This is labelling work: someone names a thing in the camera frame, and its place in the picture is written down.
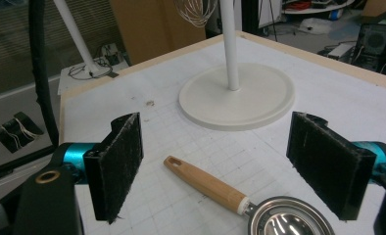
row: wire whisk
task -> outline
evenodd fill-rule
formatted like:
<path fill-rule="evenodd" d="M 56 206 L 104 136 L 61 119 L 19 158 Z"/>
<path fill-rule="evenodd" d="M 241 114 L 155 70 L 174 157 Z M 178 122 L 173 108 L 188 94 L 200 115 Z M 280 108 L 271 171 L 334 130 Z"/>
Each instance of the wire whisk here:
<path fill-rule="evenodd" d="M 217 0 L 174 0 L 177 12 L 197 27 L 204 27 L 217 7 Z"/>

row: gray floor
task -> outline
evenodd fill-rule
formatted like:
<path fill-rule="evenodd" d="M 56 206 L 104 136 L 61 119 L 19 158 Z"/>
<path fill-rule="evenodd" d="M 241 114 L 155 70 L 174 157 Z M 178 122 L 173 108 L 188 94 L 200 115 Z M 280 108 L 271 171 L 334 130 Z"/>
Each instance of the gray floor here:
<path fill-rule="evenodd" d="M 360 11 L 353 10 L 345 11 L 339 21 L 333 22 L 331 31 L 323 35 L 313 35 L 299 31 L 297 28 L 299 27 L 301 20 L 301 17 L 296 17 L 289 19 L 287 23 L 277 23 L 275 25 L 277 41 L 312 53 L 317 53 L 327 46 L 334 46 L 346 41 L 356 41 L 361 26 Z M 268 39 L 275 40 L 273 26 L 270 26 L 269 28 L 270 36 Z M 60 97 L 57 95 L 58 85 L 58 79 L 50 82 L 53 110 L 59 123 Z M 0 124 L 13 118 L 13 115 L 17 112 L 24 112 L 27 114 L 46 132 L 39 106 L 36 103 L 36 95 L 33 87 L 0 98 Z M 10 152 L 0 143 L 0 164 L 7 163 L 49 145 L 50 141 L 47 134 L 37 141 L 25 146 L 15 154 L 10 154 Z M 45 165 L 48 159 L 49 157 L 36 162 L 33 165 L 27 165 L 20 170 L 16 170 L 15 173 L 8 178 L 0 180 L 0 198 L 16 185 L 23 182 L 31 172 Z"/>

